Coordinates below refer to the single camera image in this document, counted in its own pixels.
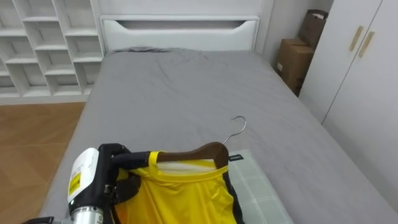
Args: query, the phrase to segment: folded fabric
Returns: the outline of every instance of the folded fabric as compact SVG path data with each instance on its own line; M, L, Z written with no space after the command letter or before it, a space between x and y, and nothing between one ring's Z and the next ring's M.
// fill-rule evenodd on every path
M246 224L293 224L266 175L249 149L229 153L243 159L228 164L229 177Z

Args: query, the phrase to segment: cardboard box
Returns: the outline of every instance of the cardboard box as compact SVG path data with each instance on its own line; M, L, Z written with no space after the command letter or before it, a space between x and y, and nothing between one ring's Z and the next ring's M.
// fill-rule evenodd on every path
M327 12L318 9L308 10L298 32L298 37L308 46L316 49L328 15Z
M275 70L296 94L300 93L314 50L300 39L283 39L280 44Z

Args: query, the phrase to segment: door handle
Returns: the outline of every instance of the door handle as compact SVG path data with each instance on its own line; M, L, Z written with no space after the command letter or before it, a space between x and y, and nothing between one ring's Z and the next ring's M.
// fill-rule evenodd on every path
M371 42L372 38L373 38L374 32L371 31L368 34L368 37L366 38L365 42L363 43L362 49L359 51L359 57L363 57L363 55L365 54L366 49L369 46L369 43Z
M355 48L356 43L358 42L359 37L361 36L363 30L363 26L359 26L358 29L356 30L354 39L351 43L351 45L349 46L349 51L352 52Z

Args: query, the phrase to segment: hanger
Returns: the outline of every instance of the hanger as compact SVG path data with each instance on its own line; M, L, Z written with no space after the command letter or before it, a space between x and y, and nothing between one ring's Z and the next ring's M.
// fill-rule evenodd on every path
M189 152L160 152L157 156L157 162L174 162L174 161L189 161L199 159L213 159L217 169L228 165L228 149L225 143L233 136L241 134L246 128L246 119L243 116L237 116L232 119L242 118L244 120L243 129L236 134L228 136L224 143L211 142L199 147L198 149Z

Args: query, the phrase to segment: white wardrobe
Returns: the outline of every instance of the white wardrobe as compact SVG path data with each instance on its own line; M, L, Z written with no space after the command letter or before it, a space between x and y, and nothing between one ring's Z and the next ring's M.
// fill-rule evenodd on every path
M398 0L335 0L299 98L398 210Z

